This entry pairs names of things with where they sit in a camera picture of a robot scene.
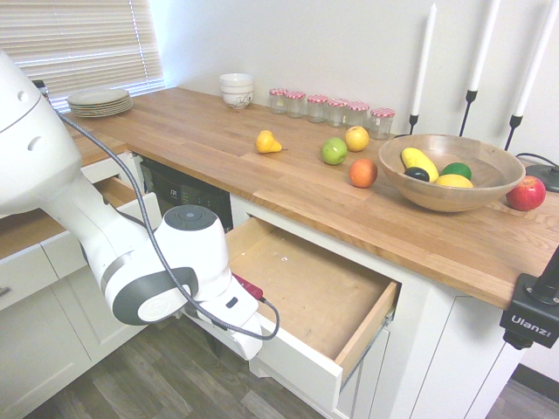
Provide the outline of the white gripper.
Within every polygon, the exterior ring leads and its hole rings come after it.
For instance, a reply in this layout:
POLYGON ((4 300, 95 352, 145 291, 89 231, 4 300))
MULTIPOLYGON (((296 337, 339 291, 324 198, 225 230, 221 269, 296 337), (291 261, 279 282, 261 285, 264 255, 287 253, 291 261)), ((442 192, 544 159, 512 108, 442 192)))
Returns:
MULTIPOLYGON (((262 329, 255 312, 258 303, 255 300, 244 302, 238 300, 232 307, 227 303, 203 302, 202 307, 223 322, 240 327, 246 331, 261 334, 262 329)), ((202 315, 191 303, 185 306, 185 314, 197 325, 214 338, 220 344, 230 348, 235 354, 246 361, 251 360, 262 348, 262 340, 250 337, 246 334, 224 330, 214 325, 210 319, 202 315)))

